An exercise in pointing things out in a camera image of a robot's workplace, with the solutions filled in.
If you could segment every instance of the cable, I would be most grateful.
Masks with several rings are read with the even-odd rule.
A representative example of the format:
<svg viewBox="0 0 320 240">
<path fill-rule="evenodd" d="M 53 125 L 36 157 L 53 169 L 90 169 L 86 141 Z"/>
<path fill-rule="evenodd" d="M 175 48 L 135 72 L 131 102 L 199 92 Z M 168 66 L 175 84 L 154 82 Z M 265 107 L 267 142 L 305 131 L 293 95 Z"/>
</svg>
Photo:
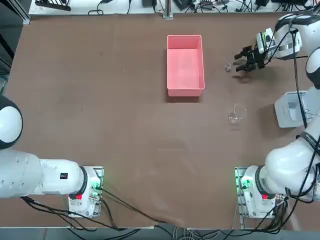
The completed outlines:
<svg viewBox="0 0 320 240">
<path fill-rule="evenodd" d="M 281 0 L 280 6 L 275 10 L 275 12 L 277 12 L 283 4 L 284 4 L 284 0 Z"/>
<path fill-rule="evenodd" d="M 188 12 L 188 10 L 190 9 L 191 5 L 195 2 L 195 0 L 192 1 L 192 3 L 189 4 L 188 8 L 185 10 L 184 13 Z"/>
<path fill-rule="evenodd" d="M 310 173 L 310 170 L 311 170 L 311 167 L 312 167 L 312 164 L 315 160 L 315 156 L 316 156 L 316 153 L 317 153 L 317 149 L 318 149 L 318 146 L 319 146 L 319 143 L 320 143 L 320 136 L 318 137 L 318 140 L 316 141 L 316 144 L 315 144 L 315 148 L 314 148 L 314 151 L 313 151 L 313 154 L 312 154 L 312 157 L 311 157 L 311 160 L 310 160 L 310 164 L 309 164 L 309 167 L 306 171 L 306 174 L 305 174 L 305 177 L 304 177 L 304 180 L 301 184 L 301 187 L 300 187 L 300 190 L 299 190 L 299 193 L 297 195 L 297 199 L 294 201 L 294 204 L 293 204 L 293 207 L 291 209 L 291 212 L 288 214 L 288 216 L 286 217 L 285 221 L 281 224 L 280 228 L 282 228 L 286 223 L 287 221 L 289 220 L 289 218 L 291 217 L 291 215 L 293 214 L 296 206 L 297 206 L 297 203 L 298 203 L 298 198 L 300 197 L 303 189 L 304 189 L 304 186 L 306 184 L 306 181 L 307 181 L 307 178 L 308 178 L 308 175 Z"/>
<path fill-rule="evenodd" d="M 297 60 L 296 60 L 296 36 L 297 36 L 297 33 L 293 33 L 292 31 L 290 31 L 290 34 L 292 36 L 292 44 L 293 44 L 293 64 L 294 64 L 295 87 L 296 87 L 296 92 L 297 92 L 297 96 L 298 96 L 303 126 L 306 129 L 308 124 L 307 124 L 307 119 L 306 119 L 304 107 L 302 105 L 302 100 L 301 100 L 300 91 L 299 91 L 299 83 L 298 83 L 298 67 L 297 67 Z"/>
<path fill-rule="evenodd" d="M 41 208 L 38 208 L 38 207 L 35 207 L 33 206 L 29 200 L 28 200 L 29 197 L 22 197 L 22 199 L 25 201 L 26 204 L 28 204 L 31 208 L 35 209 L 35 210 L 38 210 L 40 212 L 44 212 L 44 213 L 49 213 L 49 214 L 54 214 L 54 215 L 57 215 L 58 217 L 60 217 L 62 220 L 64 220 L 65 222 L 67 222 L 71 227 L 73 227 L 74 229 L 78 229 L 76 226 L 74 226 L 70 221 L 64 219 L 62 216 L 66 217 L 66 218 L 69 218 L 73 221 L 75 221 L 81 228 L 78 229 L 78 230 L 85 230 L 85 231 L 88 231 L 88 232 L 95 232 L 97 229 L 88 229 L 86 227 L 84 227 L 78 220 L 76 220 L 75 218 L 71 217 L 71 216 L 68 216 L 64 213 L 58 213 L 58 212 L 55 212 L 53 210 L 49 210 L 49 208 L 47 208 L 48 210 L 44 210 L 44 209 L 41 209 Z"/>
<path fill-rule="evenodd" d="M 79 213 L 76 213 L 76 212 L 73 212 L 73 211 L 69 211 L 69 210 L 62 210 L 62 209 L 57 209 L 57 208 L 54 208 L 54 207 L 50 207 L 50 206 L 47 206 L 47 205 L 38 203 L 38 202 L 34 201 L 32 198 L 30 198 L 30 197 L 27 198 L 28 200 L 25 200 L 25 197 L 21 197 L 21 198 L 22 198 L 27 204 L 29 203 L 29 204 L 36 205 L 36 206 L 39 206 L 39 207 L 42 207 L 42 208 L 46 208 L 46 209 L 48 209 L 48 210 L 50 210 L 50 211 L 56 212 L 57 214 L 60 214 L 59 212 L 61 212 L 61 213 L 69 214 L 69 215 L 70 215 L 70 214 L 72 214 L 72 215 L 77 215 L 77 216 L 80 216 L 80 217 L 82 217 L 82 218 L 84 218 L 84 219 L 87 219 L 87 220 L 89 220 L 89 221 L 91 221 L 91 222 L 94 222 L 94 223 L 96 223 L 96 224 L 100 224 L 100 225 L 102 225 L 102 226 L 104 226 L 104 227 L 114 229 L 112 226 L 109 226 L 109 225 L 107 225 L 107 224 L 105 224 L 105 223 L 103 223 L 103 222 L 94 220 L 94 219 L 92 219 L 92 218 L 90 218 L 90 217 L 87 217 L 87 216 L 85 216 L 85 215 L 82 215 L 82 214 L 79 214 Z M 43 210 L 43 209 L 37 209 L 37 210 L 38 210 L 38 211 L 41 211 L 41 212 L 47 212 L 46 210 Z"/>
<path fill-rule="evenodd" d="M 313 180 L 312 180 L 312 183 L 311 183 L 310 187 L 309 187 L 306 191 L 302 192 L 301 195 L 300 195 L 300 197 L 303 197 L 303 196 L 307 195 L 307 194 L 312 190 L 312 188 L 315 187 L 315 184 L 316 184 L 316 181 L 317 181 L 317 176 L 318 176 L 318 174 L 319 174 L 319 172 L 320 172 L 320 169 L 319 169 L 320 166 L 319 166 L 319 164 L 316 164 L 316 165 L 315 165 L 315 168 L 316 168 L 316 172 L 314 173 L 314 177 L 313 177 Z M 292 195 L 292 194 L 291 194 L 291 190 L 288 189 L 288 188 L 285 188 L 285 193 L 286 193 L 290 198 L 298 199 L 298 201 L 300 201 L 300 202 L 302 202 L 302 203 L 304 203 L 304 204 L 311 204 L 311 203 L 313 203 L 313 202 L 315 201 L 315 200 L 314 200 L 314 195 L 312 196 L 312 200 L 310 200 L 310 201 L 301 200 L 301 199 L 298 198 L 297 195 Z"/>
<path fill-rule="evenodd" d="M 281 41 L 279 42 L 279 44 L 276 46 L 273 54 L 271 55 L 271 57 L 268 59 L 268 61 L 267 61 L 264 65 L 267 65 L 268 63 L 271 62 L 271 59 L 272 59 L 272 58 L 274 57 L 274 55 L 276 54 L 278 48 L 280 47 L 280 44 L 283 42 L 283 40 L 285 39 L 285 37 L 286 37 L 288 34 L 289 34 L 289 32 L 287 32 L 287 33 L 283 36 L 283 38 L 281 39 Z"/>
<path fill-rule="evenodd" d="M 152 221 L 155 221 L 155 222 L 158 222 L 158 223 L 161 223 L 161 224 L 166 224 L 166 223 L 167 223 L 167 222 L 165 222 L 165 221 L 162 221 L 162 220 L 156 219 L 156 218 L 154 218 L 154 217 L 152 217 L 152 216 L 149 216 L 148 214 L 142 212 L 141 210 L 137 209 L 136 207 L 134 207 L 134 206 L 130 205 L 129 203 L 123 201 L 122 199 L 120 199 L 119 197 L 115 196 L 115 195 L 112 194 L 111 192 L 103 189 L 102 187 L 96 187 L 95 189 L 101 190 L 101 191 L 109 194 L 110 196 L 112 196 L 113 198 L 115 198 L 116 200 L 118 200 L 119 202 L 123 203 L 127 208 L 138 212 L 139 214 L 145 216 L 145 217 L 148 218 L 148 219 L 151 219 Z"/>
<path fill-rule="evenodd" d="M 217 7 L 215 7 L 215 6 L 212 6 L 214 9 L 217 9 L 217 11 L 219 12 L 219 13 L 221 13 L 220 12 L 220 10 L 217 8 Z"/>
<path fill-rule="evenodd" d="M 96 10 L 90 10 L 88 11 L 88 16 L 90 15 L 90 13 L 97 13 L 98 15 L 103 15 L 104 14 L 104 11 L 102 11 L 101 9 L 98 9 L 99 8 L 99 5 L 102 4 L 103 1 L 100 1 L 98 3 L 98 5 L 96 6 Z"/>
<path fill-rule="evenodd" d="M 248 12 L 251 12 L 249 6 L 245 4 L 244 1 L 239 1 L 239 0 L 235 0 L 235 1 L 239 3 L 243 3 L 243 5 L 245 5 L 245 8 L 248 10 Z"/>
<path fill-rule="evenodd" d="M 160 3 L 160 5 L 161 5 L 162 10 L 165 12 L 165 9 L 164 9 L 164 6 L 162 5 L 161 0 L 159 0 L 159 3 Z"/>
<path fill-rule="evenodd" d="M 226 10 L 226 12 L 228 13 L 229 11 L 228 11 L 228 6 L 225 4 L 225 1 L 224 0 L 221 0 L 221 2 L 222 2 L 222 4 L 223 4 L 223 6 L 224 6 L 224 9 Z"/>
<path fill-rule="evenodd" d="M 241 236 L 246 236 L 246 235 L 250 235 L 252 233 L 255 233 L 255 232 L 262 232 L 262 233 L 272 233 L 273 231 L 269 231 L 270 229 L 274 228 L 275 227 L 275 224 L 274 223 L 271 223 L 269 226 L 263 228 L 263 229 L 258 229 L 260 227 L 260 225 L 266 220 L 267 216 L 270 215 L 270 213 L 272 213 L 275 209 L 278 209 L 281 205 L 283 204 L 288 204 L 287 203 L 287 200 L 289 198 L 288 197 L 285 197 L 284 200 L 282 200 L 280 203 L 278 203 L 277 205 L 275 205 L 265 216 L 264 218 L 260 221 L 260 223 L 252 230 L 244 230 L 246 231 L 247 233 L 243 233 L 243 234 L 239 234 L 239 235 L 231 235 L 231 233 L 234 231 L 234 230 L 231 230 L 229 233 L 225 233 L 223 231 L 220 230 L 221 233 L 223 233 L 224 235 L 226 235 L 226 237 L 223 239 L 227 239 L 227 237 L 241 237 Z"/>
<path fill-rule="evenodd" d="M 68 231 L 70 231 L 73 235 L 76 235 L 78 238 L 82 239 L 82 240 L 86 240 L 85 238 L 83 238 L 82 236 L 78 235 L 77 233 L 75 233 L 74 231 L 72 231 L 70 228 L 67 228 Z"/>
<path fill-rule="evenodd" d="M 119 231 L 119 228 L 117 227 L 117 225 L 115 224 L 115 221 L 114 221 L 114 218 L 112 217 L 112 214 L 111 214 L 111 210 L 110 210 L 110 207 L 108 206 L 107 202 L 104 200 L 104 199 L 100 199 L 100 201 L 103 203 L 103 205 L 105 206 L 107 212 L 108 212 L 108 215 L 109 215 L 109 219 L 110 219 L 110 222 L 111 222 L 111 225 L 112 227 L 115 229 L 115 230 L 118 230 Z"/>
<path fill-rule="evenodd" d="M 155 228 L 162 229 L 162 230 L 165 231 L 167 234 L 169 234 L 171 238 L 173 238 L 173 235 L 172 235 L 167 229 L 165 229 L 164 227 L 159 226 L 159 225 L 155 225 L 154 227 L 155 227 Z"/>
<path fill-rule="evenodd" d="M 137 232 L 139 232 L 141 229 L 135 229 L 135 230 L 132 230 L 130 232 L 127 232 L 123 235 L 119 235 L 119 236 L 113 236 L 113 237 L 108 237 L 108 238 L 105 238 L 105 239 L 102 239 L 102 240 L 112 240 L 112 239 L 116 239 L 116 240 L 121 240 L 121 239 L 125 239 L 125 238 L 128 238 L 134 234 L 136 234 Z"/>
<path fill-rule="evenodd" d="M 212 240 L 212 239 L 215 239 L 215 238 L 219 235 L 219 233 L 220 233 L 219 230 L 211 231 L 211 232 L 209 232 L 209 233 L 206 233 L 205 235 L 201 235 L 200 232 L 197 231 L 197 230 L 196 230 L 195 232 L 196 232 L 198 235 L 194 234 L 194 236 L 197 237 L 197 238 L 200 238 L 200 239 L 202 239 L 202 240 Z"/>
<path fill-rule="evenodd" d="M 132 0 L 129 0 L 129 7 L 128 7 L 128 11 L 126 12 L 126 14 L 129 14 L 129 12 L 130 12 L 131 1 L 132 1 Z"/>
<path fill-rule="evenodd" d="M 295 58 L 296 58 L 296 59 L 304 59 L 304 58 L 308 58 L 308 56 L 296 56 Z M 283 61 L 287 61 L 287 60 L 291 60 L 291 59 L 294 59 L 294 58 L 290 58 L 290 59 L 284 60 L 284 59 L 282 59 L 282 58 L 280 58 L 280 57 L 276 57 L 276 59 L 283 60 Z"/>
</svg>

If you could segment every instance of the tabletop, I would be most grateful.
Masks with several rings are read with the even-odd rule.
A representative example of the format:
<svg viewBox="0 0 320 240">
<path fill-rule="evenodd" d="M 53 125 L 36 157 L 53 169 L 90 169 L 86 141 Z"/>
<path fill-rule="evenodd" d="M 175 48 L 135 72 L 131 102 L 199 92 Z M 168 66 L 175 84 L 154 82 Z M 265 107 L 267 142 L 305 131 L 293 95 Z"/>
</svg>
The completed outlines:
<svg viewBox="0 0 320 240">
<path fill-rule="evenodd" d="M 275 101 L 295 90 L 292 61 L 250 74 L 224 65 L 281 14 L 41 17 L 23 27 L 6 96 L 21 109 L 16 150 L 39 158 L 104 166 L 104 187 L 143 212 L 188 228 L 229 229 L 237 199 L 235 167 L 263 165 L 301 128 L 279 128 Z M 201 35 L 205 89 L 200 98 L 166 91 L 167 35 Z M 301 89 L 311 83 L 298 60 Z M 228 113 L 247 108 L 238 127 Z M 66 208 L 63 196 L 37 196 Z M 119 227 L 155 224 L 106 198 Z M 1 199 L 2 227 L 63 227 L 19 198 Z M 317 231 L 314 211 L 298 204 L 286 227 Z M 109 222 L 102 211 L 98 220 Z M 99 227 L 84 221 L 87 227 Z M 247 226 L 254 226 L 249 221 Z M 236 212 L 234 227 L 239 227 Z"/>
</svg>

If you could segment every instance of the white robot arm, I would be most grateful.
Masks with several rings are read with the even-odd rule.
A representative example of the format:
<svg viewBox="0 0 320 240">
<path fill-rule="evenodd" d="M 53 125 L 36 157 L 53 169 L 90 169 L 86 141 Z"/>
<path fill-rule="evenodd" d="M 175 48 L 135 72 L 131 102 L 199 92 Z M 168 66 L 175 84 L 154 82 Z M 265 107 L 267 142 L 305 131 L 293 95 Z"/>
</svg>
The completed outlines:
<svg viewBox="0 0 320 240">
<path fill-rule="evenodd" d="M 296 34 L 295 43 L 291 33 Z M 270 29 L 259 33 L 257 47 L 245 47 L 235 56 L 247 57 L 244 65 L 237 67 L 237 71 L 250 72 L 265 67 L 272 58 L 289 60 L 302 48 L 308 55 L 305 66 L 307 77 L 314 87 L 310 92 L 314 99 L 320 99 L 320 15 L 317 14 L 288 14 L 279 19 L 273 34 Z M 312 121 L 291 144 L 272 150 L 266 158 L 264 166 L 250 166 L 241 179 L 243 195 L 246 201 L 248 215 L 251 218 L 264 218 L 275 206 L 276 194 L 297 195 L 306 177 L 306 171 L 314 153 L 315 145 L 320 136 L 320 111 L 314 115 Z M 319 166 L 320 151 L 317 150 L 311 171 L 306 179 L 302 198 L 320 201 Z"/>
<path fill-rule="evenodd" d="M 96 187 L 102 187 L 103 168 L 7 149 L 17 142 L 22 129 L 21 111 L 0 95 L 0 198 L 68 195 L 70 212 L 98 216 L 101 191 Z"/>
</svg>

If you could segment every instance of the pink plastic bin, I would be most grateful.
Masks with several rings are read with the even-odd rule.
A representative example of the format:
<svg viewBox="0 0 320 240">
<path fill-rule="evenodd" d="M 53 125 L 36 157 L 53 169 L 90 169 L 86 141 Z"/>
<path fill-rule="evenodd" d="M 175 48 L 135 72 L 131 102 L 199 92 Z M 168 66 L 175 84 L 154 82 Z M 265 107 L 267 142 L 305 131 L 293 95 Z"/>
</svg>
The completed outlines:
<svg viewBox="0 0 320 240">
<path fill-rule="evenodd" d="M 200 97 L 205 89 L 200 35 L 168 35 L 166 86 L 170 97 Z"/>
</svg>

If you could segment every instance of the clear glass cup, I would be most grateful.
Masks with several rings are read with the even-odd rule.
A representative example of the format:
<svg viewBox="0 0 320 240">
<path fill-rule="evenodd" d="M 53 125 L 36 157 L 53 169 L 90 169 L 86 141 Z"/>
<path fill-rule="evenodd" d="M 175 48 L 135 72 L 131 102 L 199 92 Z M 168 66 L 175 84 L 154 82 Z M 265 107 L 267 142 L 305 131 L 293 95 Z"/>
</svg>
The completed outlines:
<svg viewBox="0 0 320 240">
<path fill-rule="evenodd" d="M 242 103 L 237 103 L 233 107 L 233 111 L 228 114 L 229 123 L 231 125 L 239 125 L 247 117 L 247 109 Z"/>
</svg>

